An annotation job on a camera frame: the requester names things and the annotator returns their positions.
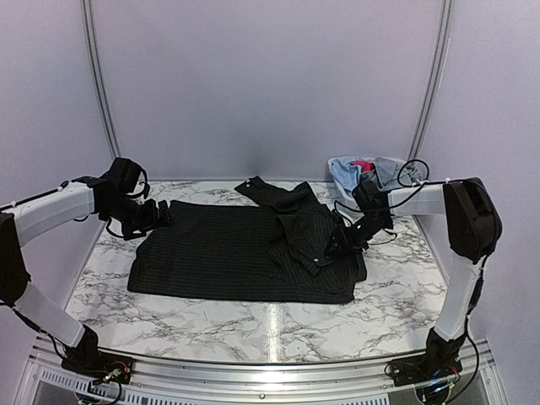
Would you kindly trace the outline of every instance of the pinstripe fabric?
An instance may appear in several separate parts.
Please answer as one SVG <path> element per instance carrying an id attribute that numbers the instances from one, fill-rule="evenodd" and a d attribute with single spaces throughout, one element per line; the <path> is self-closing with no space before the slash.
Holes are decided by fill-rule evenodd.
<path id="1" fill-rule="evenodd" d="M 361 255 L 325 258 L 336 223 L 307 183 L 293 191 L 255 177 L 236 187 L 260 207 L 173 201 L 175 226 L 137 249 L 127 289 L 209 300 L 351 301 Z"/>

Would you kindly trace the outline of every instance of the gray wall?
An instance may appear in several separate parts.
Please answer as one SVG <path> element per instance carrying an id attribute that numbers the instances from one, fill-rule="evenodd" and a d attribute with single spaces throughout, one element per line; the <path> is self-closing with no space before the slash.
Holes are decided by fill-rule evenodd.
<path id="1" fill-rule="evenodd" d="M 95 2 L 121 151 L 153 178 L 321 179 L 405 158 L 442 2 Z"/>
<path id="2" fill-rule="evenodd" d="M 480 176 L 504 232 L 472 316 L 511 404 L 540 396 L 540 8 L 535 0 L 456 2 L 434 115 L 421 157 L 433 177 Z M 444 219 L 424 219 L 450 268 Z"/>
<path id="3" fill-rule="evenodd" d="M 0 111 L 0 203 L 108 168 L 78 2 L 0 2 Z M 98 226 L 65 224 L 24 248 L 33 279 L 57 302 Z M 1 405 L 13 401 L 34 335 L 0 308 Z"/>

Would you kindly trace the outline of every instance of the marble table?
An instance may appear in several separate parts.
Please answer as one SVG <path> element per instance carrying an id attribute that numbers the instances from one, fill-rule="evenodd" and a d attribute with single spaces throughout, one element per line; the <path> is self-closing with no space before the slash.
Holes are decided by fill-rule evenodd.
<path id="1" fill-rule="evenodd" d="M 253 205 L 234 191 L 239 181 L 152 183 L 156 199 Z M 293 188 L 294 182 L 274 182 Z M 332 203 L 332 183 L 311 183 Z M 304 363 L 399 354 L 424 347 L 442 307 L 446 284 L 410 217 L 395 219 L 398 237 L 364 255 L 368 278 L 346 305 L 188 300 L 127 291 L 143 240 L 106 232 L 70 298 L 67 311 L 100 335 L 100 345 L 174 359 Z M 377 235 L 374 243 L 388 240 Z"/>

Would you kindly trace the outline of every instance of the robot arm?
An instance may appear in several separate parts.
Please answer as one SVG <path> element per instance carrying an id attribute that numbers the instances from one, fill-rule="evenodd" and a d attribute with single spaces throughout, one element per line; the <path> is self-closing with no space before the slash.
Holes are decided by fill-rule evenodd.
<path id="1" fill-rule="evenodd" d="M 133 194 L 141 175 L 143 190 Z M 86 176 L 65 181 L 55 190 L 0 208 L 0 300 L 27 325 L 46 331 L 67 347 L 67 357 L 62 362 L 66 369 L 102 376 L 100 371 L 96 375 L 87 370 L 108 370 L 118 358 L 100 352 L 95 332 L 72 318 L 31 282 L 20 248 L 48 230 L 95 213 L 104 221 L 120 221 L 125 240 L 171 225 L 165 201 L 136 201 L 148 194 L 144 170 L 129 159 L 117 158 L 99 178 Z M 130 359 L 121 361 L 127 364 Z"/>
<path id="2" fill-rule="evenodd" d="M 367 249 L 374 234 L 392 228 L 392 215 L 446 216 L 452 274 L 440 317 L 429 331 L 426 353 L 389 364 L 396 386 L 428 381 L 461 371 L 459 349 L 467 337 L 468 316 L 477 305 L 483 286 L 483 268 L 494 252 L 502 223 L 483 183 L 478 178 L 428 183 L 380 192 L 370 181 L 360 183 L 353 197 L 364 213 L 350 227 L 334 230 L 327 254 L 357 254 Z M 430 398 L 443 403 L 448 388 Z"/>

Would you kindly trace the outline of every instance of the light blue fabric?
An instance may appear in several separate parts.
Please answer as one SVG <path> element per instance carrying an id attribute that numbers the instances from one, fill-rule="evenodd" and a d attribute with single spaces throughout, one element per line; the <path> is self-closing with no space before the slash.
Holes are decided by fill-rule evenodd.
<path id="1" fill-rule="evenodd" d="M 362 173 L 360 166 L 351 165 L 352 162 L 357 160 L 372 163 L 375 166 L 375 171 Z M 336 158 L 332 162 L 330 174 L 334 178 L 334 181 L 341 184 L 345 192 L 351 197 L 353 195 L 353 189 L 358 185 L 359 181 L 372 180 L 382 192 L 401 188 L 402 186 L 397 181 L 397 174 L 404 164 L 404 161 L 398 159 L 366 159 L 345 156 Z M 414 181 L 420 180 L 423 180 L 422 173 L 415 168 L 407 168 L 402 172 L 401 181 L 406 186 L 410 186 Z"/>
<path id="2" fill-rule="evenodd" d="M 330 166 L 330 174 L 334 181 L 343 186 L 345 192 L 352 196 L 353 189 L 358 185 L 362 168 L 360 166 L 352 166 L 351 163 L 360 160 L 358 158 L 336 158 Z"/>

